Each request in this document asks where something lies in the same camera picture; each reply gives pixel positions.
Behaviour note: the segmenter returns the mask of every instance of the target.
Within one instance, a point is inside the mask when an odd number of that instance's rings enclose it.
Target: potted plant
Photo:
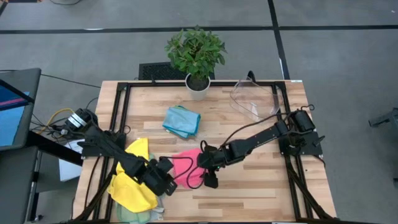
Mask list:
[[[225,64],[220,51],[227,53],[225,43],[211,31],[183,30],[167,41],[165,47],[171,66],[187,74],[185,85],[194,100],[203,100],[210,86],[209,74],[214,73],[216,63]]]

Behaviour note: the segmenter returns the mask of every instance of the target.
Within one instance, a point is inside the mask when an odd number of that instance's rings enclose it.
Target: yellow cloth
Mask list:
[[[126,149],[126,152],[142,156],[148,160],[148,139],[141,138],[134,141]],[[108,193],[113,200],[134,213],[153,209],[157,206],[156,195],[144,183],[137,184],[125,174],[120,163],[116,167],[116,175],[112,177]]]

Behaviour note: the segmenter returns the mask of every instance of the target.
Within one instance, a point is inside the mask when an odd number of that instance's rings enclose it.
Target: wooden tabletop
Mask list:
[[[118,82],[105,81],[99,94],[96,114],[99,126],[109,128]],[[291,110],[308,105],[302,82],[285,81]],[[253,120],[230,106],[229,93],[233,87],[211,87],[203,101],[192,101],[186,87],[133,87],[129,99],[126,124],[131,127],[126,147],[137,138],[149,138],[149,152],[156,158],[172,156],[199,146],[201,140],[219,146],[235,130]],[[123,94],[118,110],[120,121]],[[162,123],[166,110],[182,105],[201,114],[196,138],[184,140],[165,131]],[[270,119],[238,132],[233,139],[248,138],[273,125]],[[73,215],[77,217],[84,207],[88,179],[96,158],[85,159],[76,191]],[[335,209],[323,164],[313,156],[302,156],[309,191],[331,216]],[[102,159],[94,171],[88,201],[94,196],[100,178]],[[292,200],[287,181],[284,158],[278,142],[272,141],[253,150],[244,161],[221,169],[217,173],[219,187],[205,186],[197,190],[178,187],[172,196],[163,200],[165,222],[270,222],[294,221]],[[302,217],[305,217],[303,197],[297,189]],[[104,217],[104,194],[100,218]],[[112,222],[118,222],[116,212]]]

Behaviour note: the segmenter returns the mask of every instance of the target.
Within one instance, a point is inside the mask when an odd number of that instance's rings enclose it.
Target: yellow cable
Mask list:
[[[73,111],[72,109],[70,109],[70,108],[64,108],[64,109],[58,110],[57,112],[55,112],[55,113],[51,116],[51,118],[49,119],[49,121],[47,122],[47,124],[45,125],[45,127],[43,127],[37,134],[42,134],[43,131],[45,131],[45,130],[47,129],[47,127],[49,126],[49,124],[52,122],[52,120],[54,119],[54,117],[55,117],[56,115],[58,115],[59,113],[64,112],[64,111],[70,111],[71,113],[74,113],[74,111]]]

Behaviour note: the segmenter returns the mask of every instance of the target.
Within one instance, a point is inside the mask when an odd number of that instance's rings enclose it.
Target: green leaves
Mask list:
[[[220,52],[227,53],[225,43],[217,35],[205,32],[199,26],[175,34],[167,41],[165,51],[173,68],[191,73],[198,79],[208,78],[216,63],[224,65],[225,59]]]

